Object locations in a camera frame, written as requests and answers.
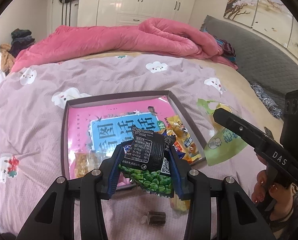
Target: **qr code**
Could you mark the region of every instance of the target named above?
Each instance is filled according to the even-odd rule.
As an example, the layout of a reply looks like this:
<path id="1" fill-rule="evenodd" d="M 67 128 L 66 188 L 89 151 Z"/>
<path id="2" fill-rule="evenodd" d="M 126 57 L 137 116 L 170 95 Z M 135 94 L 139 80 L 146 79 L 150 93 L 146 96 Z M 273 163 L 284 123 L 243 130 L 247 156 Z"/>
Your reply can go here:
<path id="1" fill-rule="evenodd" d="M 163 163 L 162 163 L 160 172 L 170 174 L 169 162 L 167 161 L 167 159 L 165 157 L 163 158 Z"/>

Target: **pillow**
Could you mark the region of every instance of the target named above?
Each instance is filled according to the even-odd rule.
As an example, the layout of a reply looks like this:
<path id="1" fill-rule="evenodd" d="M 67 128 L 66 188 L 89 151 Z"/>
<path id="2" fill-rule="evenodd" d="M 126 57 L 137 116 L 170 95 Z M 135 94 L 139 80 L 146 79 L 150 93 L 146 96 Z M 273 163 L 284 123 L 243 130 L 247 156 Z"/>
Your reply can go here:
<path id="1" fill-rule="evenodd" d="M 204 32 L 204 33 L 209 33 L 206 30 L 206 27 L 204 27 L 202 30 L 200 29 L 200 31 L 201 32 Z M 236 63 L 236 51 L 234 50 L 233 46 L 229 42 L 227 42 L 225 40 L 218 39 L 215 35 L 212 35 L 212 36 L 215 38 L 215 40 L 217 41 L 218 45 L 224 51 L 224 53 L 222 54 L 222 56 L 225 57 L 225 58 L 227 58 L 228 60 L 230 60 L 232 63 L 234 63 L 236 65 L 237 64 Z"/>

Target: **cartoon cloud print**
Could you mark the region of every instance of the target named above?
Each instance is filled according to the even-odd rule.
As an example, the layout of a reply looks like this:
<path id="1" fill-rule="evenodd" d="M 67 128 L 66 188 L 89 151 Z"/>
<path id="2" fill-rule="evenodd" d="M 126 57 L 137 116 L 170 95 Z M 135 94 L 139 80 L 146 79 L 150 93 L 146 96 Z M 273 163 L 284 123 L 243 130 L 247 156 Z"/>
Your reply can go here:
<path id="1" fill-rule="evenodd" d="M 153 63 L 148 63 L 146 65 L 146 69 L 150 70 L 151 73 L 156 73 L 167 70 L 168 65 L 166 63 L 160 63 L 159 61 L 155 61 Z"/>
<path id="2" fill-rule="evenodd" d="M 54 93 L 51 101 L 55 103 L 55 106 L 59 106 L 60 108 L 65 109 L 65 105 L 68 100 L 86 97 L 91 97 L 91 95 L 80 93 L 79 90 L 76 88 L 68 88 L 64 92 Z"/>
<path id="3" fill-rule="evenodd" d="M 221 86 L 220 80 L 218 78 L 215 78 L 215 77 L 208 78 L 204 81 L 204 84 L 208 86 L 213 86 L 219 91 L 221 95 L 223 91 L 225 91 L 225 89 Z"/>
<path id="4" fill-rule="evenodd" d="M 37 77 L 37 71 L 30 68 L 23 68 L 22 70 L 25 70 L 25 72 L 20 77 L 20 84 L 23 86 L 32 84 Z"/>
<path id="5" fill-rule="evenodd" d="M 9 160 L 12 158 L 12 154 L 0 155 L 0 183 L 6 183 L 8 169 L 11 168 Z"/>

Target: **pink comforter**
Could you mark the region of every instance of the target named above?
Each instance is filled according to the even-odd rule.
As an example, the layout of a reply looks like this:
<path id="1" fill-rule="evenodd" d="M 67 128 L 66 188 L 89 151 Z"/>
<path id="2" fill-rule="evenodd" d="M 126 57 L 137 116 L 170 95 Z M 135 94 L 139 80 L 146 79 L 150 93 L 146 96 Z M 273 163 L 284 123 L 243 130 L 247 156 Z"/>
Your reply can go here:
<path id="1" fill-rule="evenodd" d="M 138 26 L 60 26 L 46 39 L 22 50 L 11 72 L 31 65 L 56 63 L 109 50 L 211 59 L 238 69 L 221 56 L 223 51 L 210 34 L 177 21 L 151 18 Z"/>

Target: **green pea snack bag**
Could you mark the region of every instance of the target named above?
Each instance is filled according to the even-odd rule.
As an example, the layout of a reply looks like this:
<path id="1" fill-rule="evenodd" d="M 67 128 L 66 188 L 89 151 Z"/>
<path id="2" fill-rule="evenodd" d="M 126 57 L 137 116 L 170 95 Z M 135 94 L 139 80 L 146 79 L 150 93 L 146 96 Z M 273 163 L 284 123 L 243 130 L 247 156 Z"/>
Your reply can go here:
<path id="1" fill-rule="evenodd" d="M 174 191 L 166 157 L 176 138 L 134 125 L 131 130 L 134 140 L 119 164 L 120 171 L 143 190 L 172 197 Z"/>
<path id="2" fill-rule="evenodd" d="M 205 112 L 208 115 L 209 121 L 216 133 L 212 136 L 204 148 L 204 154 L 206 156 L 208 166 L 229 160 L 247 146 L 247 143 L 242 140 L 240 136 L 214 121 L 212 115 L 215 110 L 209 108 L 210 103 L 218 103 L 216 109 L 221 107 L 233 114 L 238 115 L 238 112 L 228 105 L 224 105 L 213 100 L 206 101 L 204 99 L 198 99 L 197 106 L 200 108 L 203 114 Z"/>

